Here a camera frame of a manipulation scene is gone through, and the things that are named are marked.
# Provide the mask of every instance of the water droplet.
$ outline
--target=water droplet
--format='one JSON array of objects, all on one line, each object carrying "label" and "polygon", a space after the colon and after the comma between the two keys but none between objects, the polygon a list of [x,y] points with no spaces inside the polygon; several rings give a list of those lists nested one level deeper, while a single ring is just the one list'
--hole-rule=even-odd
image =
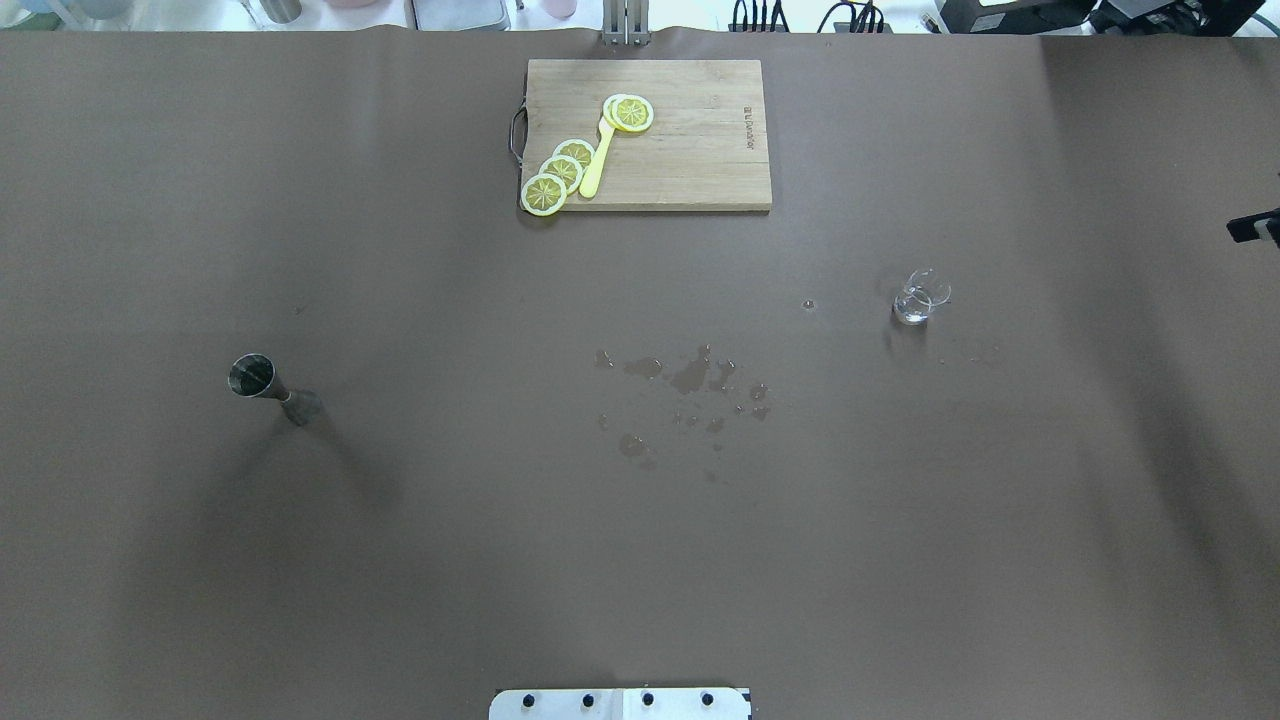
[{"label": "water droplet", "polygon": [[712,365],[710,355],[710,345],[699,347],[698,360],[691,360],[684,370],[676,373],[676,377],[671,378],[671,387],[678,389],[680,395],[687,395],[703,387],[703,382],[707,380],[707,370]]},{"label": "water droplet", "polygon": [[728,393],[728,378],[730,378],[730,375],[732,375],[737,370],[737,365],[735,365],[732,360],[721,360],[719,363],[716,364],[716,369],[719,370],[719,375],[721,377],[718,377],[714,380],[712,380],[707,386],[707,388],[708,389],[719,391],[719,392],[723,392],[723,393],[727,395]]},{"label": "water droplet", "polygon": [[662,374],[662,360],[658,360],[657,357],[641,357],[635,363],[627,363],[623,365],[622,372],[628,375],[644,375],[652,380]]},{"label": "water droplet", "polygon": [[618,441],[618,450],[621,450],[622,455],[626,455],[627,457],[639,457],[644,455],[649,447],[643,439],[628,433],[622,436],[622,439]]}]

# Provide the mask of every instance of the metal bracket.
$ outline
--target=metal bracket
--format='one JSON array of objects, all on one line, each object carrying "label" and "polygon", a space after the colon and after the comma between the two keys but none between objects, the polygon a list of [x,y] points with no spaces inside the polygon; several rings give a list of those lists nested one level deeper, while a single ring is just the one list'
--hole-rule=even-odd
[{"label": "metal bracket", "polygon": [[751,720],[748,688],[500,691],[489,720]]},{"label": "metal bracket", "polygon": [[603,0],[605,45],[649,45],[649,0]]}]

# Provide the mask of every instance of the stainless steel jigger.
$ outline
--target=stainless steel jigger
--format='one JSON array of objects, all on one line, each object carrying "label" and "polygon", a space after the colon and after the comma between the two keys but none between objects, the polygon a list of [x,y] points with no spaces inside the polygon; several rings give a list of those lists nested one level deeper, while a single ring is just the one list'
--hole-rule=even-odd
[{"label": "stainless steel jigger", "polygon": [[306,425],[324,410],[324,404],[316,393],[285,388],[280,375],[275,373],[271,359],[257,352],[250,352],[232,364],[227,386],[241,397],[279,400],[284,406],[284,416],[298,427]]}]

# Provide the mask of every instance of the table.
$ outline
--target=table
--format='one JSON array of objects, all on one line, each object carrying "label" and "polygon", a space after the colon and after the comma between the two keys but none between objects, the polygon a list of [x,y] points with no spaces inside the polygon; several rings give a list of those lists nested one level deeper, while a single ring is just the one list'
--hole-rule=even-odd
[{"label": "table", "polygon": [[[520,213],[545,56],[760,58],[773,211]],[[84,33],[0,67],[5,717],[1280,708],[1280,255],[1224,229],[1280,195],[1280,44]],[[923,265],[956,290],[922,332],[888,302]],[[701,343],[731,393],[681,392]],[[248,351],[325,418],[233,396]]]}]

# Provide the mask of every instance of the black device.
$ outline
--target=black device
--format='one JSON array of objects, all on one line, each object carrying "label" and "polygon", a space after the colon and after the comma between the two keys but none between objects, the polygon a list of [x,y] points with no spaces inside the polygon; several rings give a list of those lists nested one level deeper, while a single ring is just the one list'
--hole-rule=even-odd
[{"label": "black device", "polygon": [[1084,22],[1096,0],[946,0],[942,22],[952,33],[1036,35]]},{"label": "black device", "polygon": [[1276,241],[1276,247],[1280,247],[1280,208],[1270,213],[1236,218],[1226,223],[1226,232],[1231,233],[1231,240],[1235,242],[1262,240],[1262,233],[1266,232]]},{"label": "black device", "polygon": [[1093,29],[1107,35],[1199,35],[1230,37],[1258,12],[1263,0],[1102,0],[1089,14]]}]

